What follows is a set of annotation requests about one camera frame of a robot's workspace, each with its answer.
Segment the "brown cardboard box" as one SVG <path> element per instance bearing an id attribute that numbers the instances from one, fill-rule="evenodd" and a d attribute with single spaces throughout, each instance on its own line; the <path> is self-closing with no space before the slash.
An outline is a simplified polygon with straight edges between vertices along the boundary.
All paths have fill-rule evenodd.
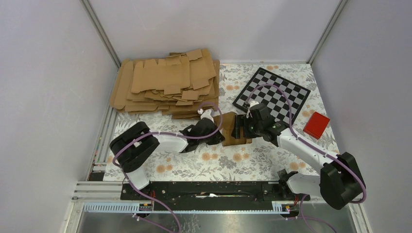
<path id="1" fill-rule="evenodd" d="M 252 139 L 246 139 L 241 137 L 240 139 L 235 139 L 231 134 L 235 128 L 235 112 L 227 112 L 223 114 L 223 123 L 220 127 L 221 134 L 225 137 L 222 142 L 223 147 L 234 146 L 234 145 L 245 145 L 251 144 Z"/>

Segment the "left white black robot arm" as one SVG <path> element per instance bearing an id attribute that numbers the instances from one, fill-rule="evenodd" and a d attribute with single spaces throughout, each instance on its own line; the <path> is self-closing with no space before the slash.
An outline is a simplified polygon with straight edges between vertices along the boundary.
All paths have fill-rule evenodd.
<path id="1" fill-rule="evenodd" d="M 199 145 L 216 145 L 225 140 L 218 126 L 209 118 L 200 119 L 177 133 L 151 132 L 141 121 L 113 139 L 109 147 L 115 155 L 113 163 L 125 174 L 132 193 L 140 200 L 149 197 L 151 187 L 143 164 L 154 152 L 188 153 Z"/>

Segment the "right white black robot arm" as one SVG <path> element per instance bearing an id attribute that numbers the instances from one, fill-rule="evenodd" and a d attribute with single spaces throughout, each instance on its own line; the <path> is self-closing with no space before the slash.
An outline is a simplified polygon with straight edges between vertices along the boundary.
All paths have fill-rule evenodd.
<path id="1" fill-rule="evenodd" d="M 348 152 L 333 154 L 307 141 L 284 121 L 276 121 L 269 109 L 254 102 L 246 114 L 234 117 L 232 136 L 239 139 L 263 138 L 304 160 L 317 175 L 290 172 L 279 175 L 279 195 L 291 200 L 297 194 L 321 197 L 330 207 L 340 210 L 360 194 L 366 185 L 354 156 Z"/>

